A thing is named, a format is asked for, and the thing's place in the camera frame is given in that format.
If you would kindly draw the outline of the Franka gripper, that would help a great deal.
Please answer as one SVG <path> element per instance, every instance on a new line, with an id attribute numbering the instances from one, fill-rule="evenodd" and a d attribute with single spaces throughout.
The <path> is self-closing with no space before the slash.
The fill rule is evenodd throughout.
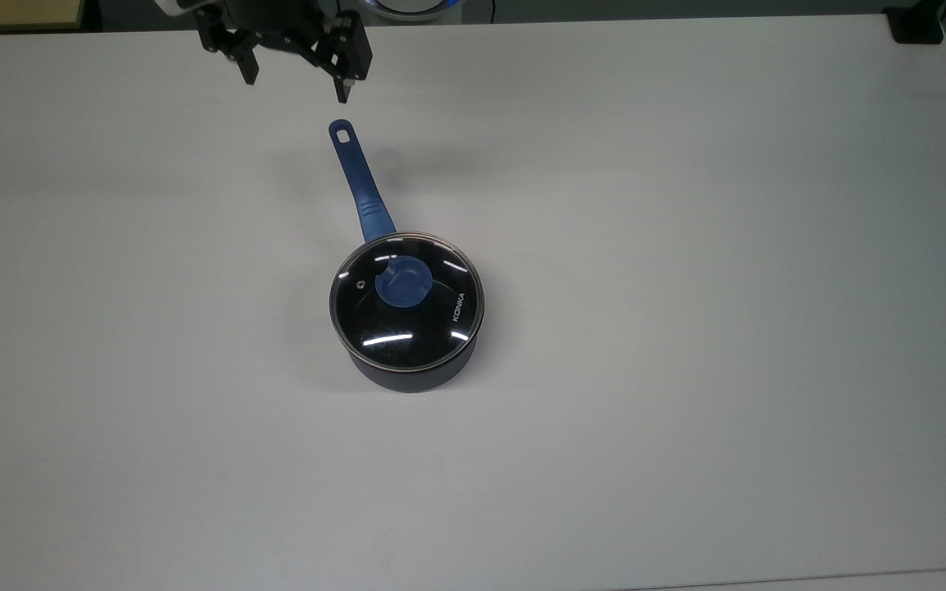
<path id="1" fill-rule="evenodd" d="M 367 78 L 373 53 L 357 11 L 330 16 L 318 1 L 225 1 L 223 7 L 196 8 L 200 45 L 239 67 L 248 85 L 259 74 L 253 55 L 258 33 L 286 36 L 310 48 L 307 60 L 330 75 L 338 103 L 348 103 L 356 82 Z M 236 30 L 226 27 L 225 12 Z"/>

